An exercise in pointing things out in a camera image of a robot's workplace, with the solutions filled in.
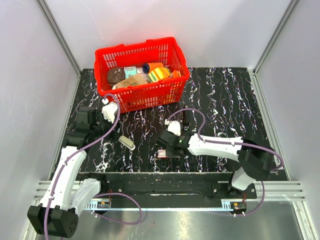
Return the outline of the red white staple box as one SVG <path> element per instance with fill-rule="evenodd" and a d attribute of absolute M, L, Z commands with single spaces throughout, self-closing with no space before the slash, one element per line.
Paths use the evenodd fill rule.
<path fill-rule="evenodd" d="M 175 158 L 176 156 L 172 152 L 170 152 L 169 150 L 159 149 L 157 151 L 157 157 L 159 159 L 169 159 L 169 158 Z"/>

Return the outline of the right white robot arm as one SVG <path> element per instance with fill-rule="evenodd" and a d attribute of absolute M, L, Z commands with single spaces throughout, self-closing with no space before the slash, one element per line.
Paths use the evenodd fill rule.
<path fill-rule="evenodd" d="M 182 132 L 180 123 L 171 121 L 156 143 L 175 156 L 214 156 L 233 160 L 240 168 L 233 172 L 223 193 L 239 198 L 256 181 L 270 179 L 274 157 L 272 149 L 243 137 L 221 138 Z"/>

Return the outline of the black stapler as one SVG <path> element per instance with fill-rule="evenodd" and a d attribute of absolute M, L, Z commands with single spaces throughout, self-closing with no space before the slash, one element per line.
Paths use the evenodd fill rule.
<path fill-rule="evenodd" d="M 189 132 L 190 130 L 190 111 L 185 110 L 182 114 L 182 128 L 184 132 Z"/>

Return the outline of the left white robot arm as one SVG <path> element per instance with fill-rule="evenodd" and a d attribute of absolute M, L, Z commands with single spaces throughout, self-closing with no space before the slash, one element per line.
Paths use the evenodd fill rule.
<path fill-rule="evenodd" d="M 46 193 L 37 206 L 30 206 L 27 217 L 37 234 L 71 238 L 77 229 L 79 216 L 91 199 L 107 195 L 104 177 L 90 176 L 75 192 L 72 191 L 79 169 L 90 147 L 112 135 L 120 118 L 116 100 L 103 101 L 101 110 L 82 107 L 77 112 L 74 129 L 62 142 L 60 160 Z"/>

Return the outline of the beige and white stapler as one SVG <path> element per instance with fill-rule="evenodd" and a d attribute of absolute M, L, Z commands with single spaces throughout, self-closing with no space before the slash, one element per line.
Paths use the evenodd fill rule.
<path fill-rule="evenodd" d="M 127 147 L 130 151 L 133 151 L 136 146 L 134 144 L 134 142 L 132 140 L 130 140 L 129 138 L 127 138 L 126 136 L 122 135 L 119 137 L 118 141 L 124 145 L 125 147 Z"/>

